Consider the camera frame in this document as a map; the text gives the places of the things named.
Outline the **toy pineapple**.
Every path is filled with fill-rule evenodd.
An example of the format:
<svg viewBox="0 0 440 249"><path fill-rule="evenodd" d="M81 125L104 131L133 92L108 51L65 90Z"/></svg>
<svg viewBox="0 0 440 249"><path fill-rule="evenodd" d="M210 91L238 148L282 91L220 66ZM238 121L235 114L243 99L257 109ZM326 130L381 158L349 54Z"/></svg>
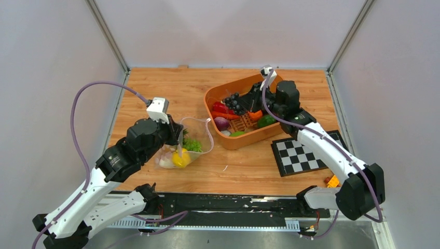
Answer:
<svg viewBox="0 0 440 249"><path fill-rule="evenodd" d="M187 129L183 129L182 135L183 135L182 143L185 144L187 142L187 138L188 138L188 130Z"/></svg>

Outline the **white toy radish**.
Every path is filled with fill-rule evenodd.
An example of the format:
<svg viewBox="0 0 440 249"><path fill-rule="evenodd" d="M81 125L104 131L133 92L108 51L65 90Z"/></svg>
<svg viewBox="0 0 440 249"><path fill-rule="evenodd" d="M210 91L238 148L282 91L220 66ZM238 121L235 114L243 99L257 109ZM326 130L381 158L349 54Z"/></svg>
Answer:
<svg viewBox="0 0 440 249"><path fill-rule="evenodd" d="M172 154L164 154L159 157L158 165L164 169L174 169L176 168Z"/></svg>

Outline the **black toy grape bunch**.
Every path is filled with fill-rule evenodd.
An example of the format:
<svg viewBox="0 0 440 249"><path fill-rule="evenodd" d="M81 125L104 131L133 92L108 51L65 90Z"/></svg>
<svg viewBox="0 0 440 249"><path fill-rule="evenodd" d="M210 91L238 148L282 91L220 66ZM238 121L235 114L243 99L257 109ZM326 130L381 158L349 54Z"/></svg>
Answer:
<svg viewBox="0 0 440 249"><path fill-rule="evenodd" d="M243 116L246 113L245 108L239 100L240 94L238 92L223 99L224 105L237 116Z"/></svg>

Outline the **yellow toy lemon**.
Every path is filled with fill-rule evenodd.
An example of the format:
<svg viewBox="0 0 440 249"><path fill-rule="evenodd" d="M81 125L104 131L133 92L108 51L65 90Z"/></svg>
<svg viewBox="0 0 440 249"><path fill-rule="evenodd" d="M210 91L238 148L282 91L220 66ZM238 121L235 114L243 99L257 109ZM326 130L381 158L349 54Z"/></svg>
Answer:
<svg viewBox="0 0 440 249"><path fill-rule="evenodd" d="M188 150L182 148L181 151L177 150L172 154L172 163L176 168L185 168L191 163L191 157Z"/></svg>

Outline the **clear zip top bag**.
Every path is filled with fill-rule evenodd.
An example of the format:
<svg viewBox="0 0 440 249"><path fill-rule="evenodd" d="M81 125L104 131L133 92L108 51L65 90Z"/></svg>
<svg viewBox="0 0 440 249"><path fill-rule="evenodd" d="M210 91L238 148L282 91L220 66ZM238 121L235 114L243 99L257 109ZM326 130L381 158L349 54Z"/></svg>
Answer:
<svg viewBox="0 0 440 249"><path fill-rule="evenodd" d="M183 132L179 143L162 147L154 157L155 167L184 169L202 155L211 152L214 147L213 136L208 127L211 121L211 118L183 118L180 121Z"/></svg>

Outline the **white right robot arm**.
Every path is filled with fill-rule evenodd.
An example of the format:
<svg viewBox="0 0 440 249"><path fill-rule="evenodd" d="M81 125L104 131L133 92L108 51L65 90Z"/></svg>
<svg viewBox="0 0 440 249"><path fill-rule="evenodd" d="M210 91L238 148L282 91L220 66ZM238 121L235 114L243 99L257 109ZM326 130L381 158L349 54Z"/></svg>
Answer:
<svg viewBox="0 0 440 249"><path fill-rule="evenodd" d="M338 144L300 106L295 83L284 80L271 92L268 81L254 84L248 93L231 95L228 105L237 115L261 110L273 117L282 130L312 150L339 179L340 187L311 186L299 193L297 212L310 216L317 209L337 210L350 220L365 216L383 222L380 205L385 201L384 172L376 163L366 164Z"/></svg>

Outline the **orange plastic basin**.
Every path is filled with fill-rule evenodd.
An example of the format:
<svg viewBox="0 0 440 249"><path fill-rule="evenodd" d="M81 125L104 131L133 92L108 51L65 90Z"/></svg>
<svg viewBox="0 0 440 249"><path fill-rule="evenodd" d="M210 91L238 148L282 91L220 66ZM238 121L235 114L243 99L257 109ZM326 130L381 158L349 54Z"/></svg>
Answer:
<svg viewBox="0 0 440 249"><path fill-rule="evenodd" d="M243 116L240 116L239 119L229 120L230 126L228 130L219 131L214 123L214 119L212 118L210 112L213 111L213 104L217 101L223 103L223 99L232 95L233 93L238 92L240 96L245 95L249 92L251 87L258 82L262 82L264 78L262 75L254 75L247 78L239 79L233 82L229 82L223 85L219 85L217 87L213 87L205 93L204 96L204 105L208 111L209 117L212 119L211 123L213 124L214 130L217 133L217 137L219 143L228 150L239 149L244 146L251 145L253 143L262 141L269 137L280 134L281 132L286 132L289 135L294 135L297 133L297 129L294 127L296 124L303 123L303 116L301 115L304 112L304 109L301 108L300 112L296 114L290 114L285 118L280 118L273 114L267 104L264 102L264 108L267 113L263 113L264 115L271 115L273 118L277 120L276 123L259 129L257 127L257 122L253 122L249 116L248 112ZM269 87L271 92L276 91L276 85L278 82L283 81L283 79L277 75L274 82ZM262 97L265 97L266 89L261 91ZM229 137L229 135L236 131L244 131L246 134L239 137Z"/></svg>

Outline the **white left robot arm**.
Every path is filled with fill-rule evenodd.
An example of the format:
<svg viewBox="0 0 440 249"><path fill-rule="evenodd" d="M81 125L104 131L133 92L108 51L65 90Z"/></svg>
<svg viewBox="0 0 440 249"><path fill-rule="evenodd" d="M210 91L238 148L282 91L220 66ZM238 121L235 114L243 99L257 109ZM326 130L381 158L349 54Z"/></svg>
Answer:
<svg viewBox="0 0 440 249"><path fill-rule="evenodd" d="M135 188L119 201L102 209L96 205L150 160L164 145L177 145L183 135L182 124L173 121L140 119L127 129L127 135L109 147L96 161L83 185L60 207L36 215L32 222L38 237L46 235L45 248L83 248L106 226L131 214L154 214L159 208L155 185Z"/></svg>

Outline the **green toy grape bunch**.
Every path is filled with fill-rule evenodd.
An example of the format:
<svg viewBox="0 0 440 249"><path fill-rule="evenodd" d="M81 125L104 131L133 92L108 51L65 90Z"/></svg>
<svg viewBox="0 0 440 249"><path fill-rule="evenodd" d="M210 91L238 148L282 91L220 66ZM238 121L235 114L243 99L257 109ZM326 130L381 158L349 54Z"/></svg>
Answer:
<svg viewBox="0 0 440 249"><path fill-rule="evenodd" d="M183 148L187 151L194 151L197 153L202 153L202 146L198 140L187 138L187 142L183 144Z"/></svg>

